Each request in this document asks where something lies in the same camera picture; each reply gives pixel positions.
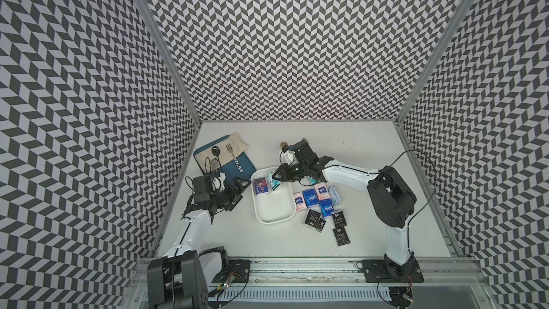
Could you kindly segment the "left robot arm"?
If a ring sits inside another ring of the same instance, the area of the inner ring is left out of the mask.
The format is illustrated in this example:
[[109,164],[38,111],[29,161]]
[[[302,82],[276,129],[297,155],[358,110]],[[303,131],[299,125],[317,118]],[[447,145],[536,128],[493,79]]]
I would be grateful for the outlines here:
[[211,172],[186,179],[191,190],[182,228],[172,247],[147,268],[150,308],[209,308],[210,299],[234,283],[248,284],[250,261],[231,261],[224,247],[202,249],[217,214],[231,212],[251,185],[249,179],[226,180]]

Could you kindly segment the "white plastic storage box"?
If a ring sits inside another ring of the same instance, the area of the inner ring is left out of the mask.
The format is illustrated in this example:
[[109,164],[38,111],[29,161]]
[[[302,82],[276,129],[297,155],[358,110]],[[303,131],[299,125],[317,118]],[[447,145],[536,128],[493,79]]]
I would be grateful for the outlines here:
[[263,225],[288,221],[295,216],[297,210],[290,183],[281,183],[276,190],[273,190],[270,182],[267,181],[268,192],[259,195],[256,193],[254,181],[260,178],[267,179],[271,171],[275,170],[277,167],[264,168],[256,170],[251,176],[254,213],[257,220]]

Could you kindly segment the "teal tissue pack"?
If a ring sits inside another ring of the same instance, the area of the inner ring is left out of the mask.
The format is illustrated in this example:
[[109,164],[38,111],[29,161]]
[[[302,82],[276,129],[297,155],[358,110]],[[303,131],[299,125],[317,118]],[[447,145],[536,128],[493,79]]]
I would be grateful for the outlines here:
[[319,181],[316,178],[311,177],[311,176],[306,176],[305,179],[308,180],[310,182],[310,184],[312,184],[312,185],[315,185],[315,184],[319,183]]
[[268,183],[270,185],[271,191],[276,191],[278,187],[280,187],[281,182],[279,180],[274,179],[275,170],[272,170],[269,175],[267,176]]

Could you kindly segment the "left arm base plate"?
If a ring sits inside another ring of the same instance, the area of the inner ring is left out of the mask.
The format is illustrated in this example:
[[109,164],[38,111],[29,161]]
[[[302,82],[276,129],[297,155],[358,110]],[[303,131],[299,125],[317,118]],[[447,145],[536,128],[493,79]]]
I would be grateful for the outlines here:
[[229,260],[227,266],[224,266],[213,278],[212,283],[220,284],[234,276],[233,283],[248,283],[250,279],[251,260],[234,259]]

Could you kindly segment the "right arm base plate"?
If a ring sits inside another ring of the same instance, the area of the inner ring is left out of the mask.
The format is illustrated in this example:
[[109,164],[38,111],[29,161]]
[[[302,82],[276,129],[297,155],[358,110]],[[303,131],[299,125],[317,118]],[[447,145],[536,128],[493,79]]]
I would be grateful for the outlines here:
[[424,283],[425,279],[419,263],[414,257],[403,266],[390,259],[361,260],[359,269],[367,283]]

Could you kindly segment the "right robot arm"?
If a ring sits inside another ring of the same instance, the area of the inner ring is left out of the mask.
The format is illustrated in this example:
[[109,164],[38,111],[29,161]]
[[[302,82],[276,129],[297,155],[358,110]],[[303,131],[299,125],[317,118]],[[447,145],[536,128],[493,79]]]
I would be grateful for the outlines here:
[[280,182],[299,182],[309,177],[318,183],[341,184],[369,194],[377,218],[385,225],[386,274],[390,280],[411,276],[416,258],[410,249],[409,224],[417,197],[393,166],[369,170],[333,157],[318,157],[306,139],[296,144],[283,142],[280,159],[285,161],[273,176]]

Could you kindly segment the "cartoon dark blue tissue pack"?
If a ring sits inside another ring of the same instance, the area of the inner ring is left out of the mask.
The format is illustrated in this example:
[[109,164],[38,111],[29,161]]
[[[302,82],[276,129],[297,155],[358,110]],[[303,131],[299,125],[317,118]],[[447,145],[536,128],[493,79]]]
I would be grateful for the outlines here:
[[270,192],[269,183],[265,177],[254,179],[254,194],[256,195],[266,195]]

